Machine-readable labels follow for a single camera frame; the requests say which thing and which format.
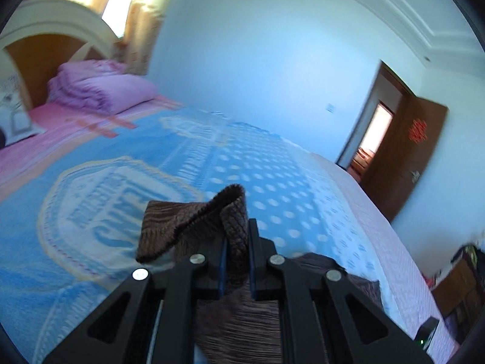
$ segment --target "door handle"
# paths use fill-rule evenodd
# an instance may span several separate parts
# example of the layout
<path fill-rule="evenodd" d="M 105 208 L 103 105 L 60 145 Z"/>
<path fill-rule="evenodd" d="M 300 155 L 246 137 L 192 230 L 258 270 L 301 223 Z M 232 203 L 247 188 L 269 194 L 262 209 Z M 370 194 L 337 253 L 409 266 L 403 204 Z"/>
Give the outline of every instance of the door handle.
<path fill-rule="evenodd" d="M 409 172 L 410 172 L 410 173 L 412 174 L 412 176 L 413 176 L 413 178 L 411 178 L 411 181 L 412 181 L 413 183 L 416 183 L 416 182 L 418 181 L 418 179 L 420 178 L 421 173 L 420 173 L 419 171 L 409 171 Z"/>

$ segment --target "silver rivet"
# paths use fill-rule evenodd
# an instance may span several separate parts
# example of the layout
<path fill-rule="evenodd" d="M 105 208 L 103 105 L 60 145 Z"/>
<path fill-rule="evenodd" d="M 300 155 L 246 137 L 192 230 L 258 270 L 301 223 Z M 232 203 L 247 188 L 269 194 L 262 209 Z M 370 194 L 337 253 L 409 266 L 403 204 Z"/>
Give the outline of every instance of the silver rivet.
<path fill-rule="evenodd" d="M 148 275 L 149 272 L 144 268 L 135 269 L 132 273 L 133 279 L 137 281 L 142 281 L 143 279 L 146 279 Z"/>
<path fill-rule="evenodd" d="M 326 276 L 327 279 L 332 282 L 338 282 L 340 281 L 340 279 L 342 279 L 342 274 L 336 269 L 331 269 L 330 271 L 328 271 Z"/>
<path fill-rule="evenodd" d="M 202 264 L 206 260 L 203 254 L 196 253 L 190 256 L 190 262 L 192 264 Z"/>
<path fill-rule="evenodd" d="M 285 258 L 280 254 L 273 254 L 270 257 L 270 263 L 272 265 L 282 265 L 285 262 Z"/>

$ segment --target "brown wooden door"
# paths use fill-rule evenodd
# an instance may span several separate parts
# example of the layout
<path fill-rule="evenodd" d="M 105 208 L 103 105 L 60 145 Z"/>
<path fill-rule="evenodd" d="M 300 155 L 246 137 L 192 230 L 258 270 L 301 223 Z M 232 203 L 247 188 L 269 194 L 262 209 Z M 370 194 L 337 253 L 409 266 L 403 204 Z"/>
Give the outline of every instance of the brown wooden door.
<path fill-rule="evenodd" d="M 360 185 L 391 221 L 423 174 L 441 133 L 448 108 L 406 96 Z"/>

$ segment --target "brown garment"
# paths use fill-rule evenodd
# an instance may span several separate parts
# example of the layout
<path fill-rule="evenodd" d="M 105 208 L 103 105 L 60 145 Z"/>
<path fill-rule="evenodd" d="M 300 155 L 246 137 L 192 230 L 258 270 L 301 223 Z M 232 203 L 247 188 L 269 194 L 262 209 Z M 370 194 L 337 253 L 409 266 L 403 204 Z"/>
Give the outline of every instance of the brown garment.
<path fill-rule="evenodd" d="M 244 188 L 230 185 L 208 203 L 150 201 L 142 223 L 137 261 L 149 262 L 175 246 L 175 260 L 197 252 L 200 242 L 224 234 L 229 242 L 227 282 L 218 301 L 198 302 L 195 341 L 212 363 L 281 363 L 279 310 L 276 301 L 251 299 L 248 282 L 248 218 Z M 296 259 L 324 273 L 335 261 L 314 253 Z M 350 280 L 382 308 L 379 282 Z"/>

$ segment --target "blue bedspread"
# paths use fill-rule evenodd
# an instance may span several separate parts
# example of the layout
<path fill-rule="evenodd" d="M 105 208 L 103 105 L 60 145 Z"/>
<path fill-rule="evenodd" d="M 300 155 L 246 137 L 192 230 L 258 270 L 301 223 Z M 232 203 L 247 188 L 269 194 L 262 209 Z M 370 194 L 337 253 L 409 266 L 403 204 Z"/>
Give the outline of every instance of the blue bedspread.
<path fill-rule="evenodd" d="M 81 143 L 0 203 L 0 321 L 37 364 L 133 269 L 150 199 L 209 200 L 230 183 L 279 253 L 316 252 L 380 279 L 377 257 L 310 155 L 270 132 L 198 110 L 160 111 Z M 171 266 L 170 255 L 156 267 Z"/>

